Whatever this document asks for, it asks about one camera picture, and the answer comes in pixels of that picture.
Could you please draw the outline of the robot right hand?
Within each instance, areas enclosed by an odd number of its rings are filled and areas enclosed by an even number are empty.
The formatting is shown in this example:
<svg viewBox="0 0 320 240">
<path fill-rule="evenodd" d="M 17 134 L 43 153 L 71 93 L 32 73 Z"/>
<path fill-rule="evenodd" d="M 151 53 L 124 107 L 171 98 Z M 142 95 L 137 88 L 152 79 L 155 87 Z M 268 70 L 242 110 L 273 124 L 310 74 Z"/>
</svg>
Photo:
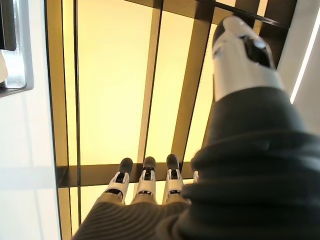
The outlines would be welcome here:
<svg viewBox="0 0 320 240">
<path fill-rule="evenodd" d="M 131 161 L 122 162 L 80 225 L 76 240 L 317 240 L 320 139 L 283 90 L 269 45 L 242 19 L 216 27 L 213 114 L 183 184 L 167 158 L 164 205 L 154 204 L 155 162 L 136 201 L 123 206 Z"/>
</svg>

